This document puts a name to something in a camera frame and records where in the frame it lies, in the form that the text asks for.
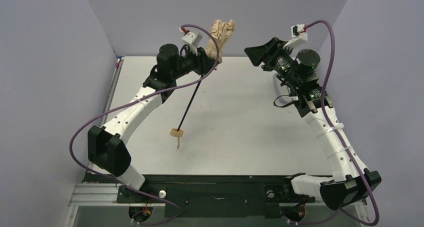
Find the beige umbrella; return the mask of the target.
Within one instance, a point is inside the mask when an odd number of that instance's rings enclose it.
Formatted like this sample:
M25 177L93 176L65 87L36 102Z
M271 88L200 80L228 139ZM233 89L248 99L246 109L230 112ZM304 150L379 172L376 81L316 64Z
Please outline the beige umbrella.
M206 71L205 74L201 74L200 78L202 79L212 70L215 70L216 67L222 63L222 48L227 43L229 38L235 32L235 22L231 19L229 22L222 21L220 19L214 20L210 26L209 30L209 39L206 47L204 48L206 56L212 60L212 65L209 70ZM178 124L177 128L172 128L170 131L170 135L176 138L177 145L176 149L180 149L181 138L184 135L184 131L182 130L183 123L187 117L189 109L192 106L192 103L195 99L195 96L200 88L202 81L198 80L196 82L195 89L192 93L192 96L185 108L184 114L181 117L181 120Z

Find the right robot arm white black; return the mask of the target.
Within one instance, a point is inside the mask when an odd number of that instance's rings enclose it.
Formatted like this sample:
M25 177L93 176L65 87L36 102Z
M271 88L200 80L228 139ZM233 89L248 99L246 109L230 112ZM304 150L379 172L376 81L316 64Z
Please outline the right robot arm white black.
M298 173L289 176L288 193L321 199L331 210L366 198L366 185L374 190L382 181L380 174L370 171L360 160L344 134L332 100L322 92L316 74L321 58L312 49L302 49L291 58L284 41L272 38L264 45L246 47L245 54L255 67L276 72L300 117L315 134L331 169L330 177Z

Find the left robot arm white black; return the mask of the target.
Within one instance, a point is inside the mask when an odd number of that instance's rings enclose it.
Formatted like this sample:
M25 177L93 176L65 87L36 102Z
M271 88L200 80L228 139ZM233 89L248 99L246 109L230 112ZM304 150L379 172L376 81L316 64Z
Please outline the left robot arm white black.
M145 177L131 164L126 147L138 126L161 106L177 87L177 79L196 73L204 77L219 63L219 56L210 57L202 47L181 55L174 44L164 44L156 56L156 65L121 112L101 127L92 126L87 133L88 159L109 172L120 182L139 190Z

